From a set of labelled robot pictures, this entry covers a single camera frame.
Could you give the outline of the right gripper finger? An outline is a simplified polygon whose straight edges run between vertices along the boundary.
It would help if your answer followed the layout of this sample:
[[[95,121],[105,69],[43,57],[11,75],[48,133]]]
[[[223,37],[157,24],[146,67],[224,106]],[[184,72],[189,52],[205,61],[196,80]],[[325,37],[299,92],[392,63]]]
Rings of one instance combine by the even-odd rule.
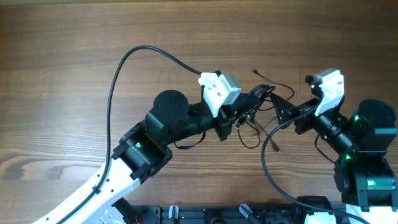
[[[285,123],[293,117],[295,108],[293,104],[275,93],[271,93],[270,98],[279,124]]]
[[[319,98],[320,97],[320,88],[319,88],[319,83],[317,83],[315,81],[314,76],[311,75],[306,75],[305,76],[305,82],[310,86],[311,88],[311,93],[312,93],[312,97],[315,98]]]

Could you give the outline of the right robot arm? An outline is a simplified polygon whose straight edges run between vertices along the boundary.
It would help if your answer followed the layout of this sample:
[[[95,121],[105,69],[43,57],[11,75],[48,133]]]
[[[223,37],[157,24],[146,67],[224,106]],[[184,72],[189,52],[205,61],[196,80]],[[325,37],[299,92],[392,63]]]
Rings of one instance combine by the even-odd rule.
[[[303,134],[314,129],[338,154],[334,162],[334,180],[342,202],[362,212],[373,207],[397,211],[397,178],[385,159],[387,148],[397,135],[396,115],[386,103],[367,99],[346,118],[340,113],[345,99],[344,76],[308,75],[313,99],[294,106],[271,94],[279,126],[276,131],[295,125]]]

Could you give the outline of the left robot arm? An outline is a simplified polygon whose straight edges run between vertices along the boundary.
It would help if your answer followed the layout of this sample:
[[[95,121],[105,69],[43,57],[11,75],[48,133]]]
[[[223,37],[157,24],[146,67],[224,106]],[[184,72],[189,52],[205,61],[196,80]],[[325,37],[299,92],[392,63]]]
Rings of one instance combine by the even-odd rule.
[[[152,109],[114,148],[108,165],[38,223],[103,223],[103,213],[119,199],[135,191],[172,158],[168,145],[214,129],[221,141],[232,125],[255,108],[259,97],[241,93],[234,103],[223,105],[213,116],[206,101],[190,104],[177,90],[159,93]]]

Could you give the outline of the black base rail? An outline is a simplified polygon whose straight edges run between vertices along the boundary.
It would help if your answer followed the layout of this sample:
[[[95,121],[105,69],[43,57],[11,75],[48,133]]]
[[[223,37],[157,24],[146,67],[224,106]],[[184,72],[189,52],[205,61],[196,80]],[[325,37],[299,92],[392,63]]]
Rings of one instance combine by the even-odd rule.
[[[214,224],[214,223],[262,223],[285,224],[304,223],[307,213],[304,209],[290,205],[265,207],[169,207],[128,206],[122,212],[125,223],[136,224]]]

